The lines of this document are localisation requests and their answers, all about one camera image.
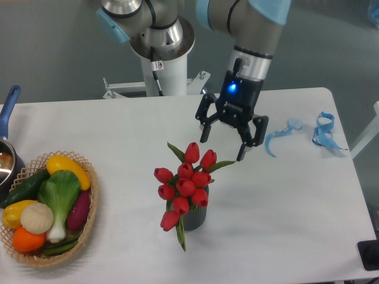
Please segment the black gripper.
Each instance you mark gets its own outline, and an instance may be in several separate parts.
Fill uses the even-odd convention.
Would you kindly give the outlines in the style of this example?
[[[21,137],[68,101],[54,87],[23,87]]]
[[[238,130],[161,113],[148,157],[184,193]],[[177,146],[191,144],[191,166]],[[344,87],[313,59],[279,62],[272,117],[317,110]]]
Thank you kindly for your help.
[[[228,70],[220,96],[204,94],[195,113],[202,129],[200,142],[207,142],[212,123],[219,120],[237,129],[242,139],[237,161],[242,161],[252,147],[260,146],[269,122],[266,115],[254,114],[262,85],[263,81],[245,79]]]

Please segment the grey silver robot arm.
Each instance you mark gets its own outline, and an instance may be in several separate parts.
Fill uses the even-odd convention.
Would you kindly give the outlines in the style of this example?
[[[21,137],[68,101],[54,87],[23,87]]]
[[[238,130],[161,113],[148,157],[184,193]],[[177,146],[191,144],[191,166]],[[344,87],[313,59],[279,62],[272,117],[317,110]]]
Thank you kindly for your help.
[[[237,155],[263,143],[268,118],[254,113],[259,93],[287,21],[290,1],[197,1],[203,26],[235,39],[219,96],[205,94],[196,112],[206,142],[214,122],[237,129]],[[148,96],[187,92],[187,55],[195,34],[177,1],[102,1],[96,12],[107,34],[129,43],[140,57]]]

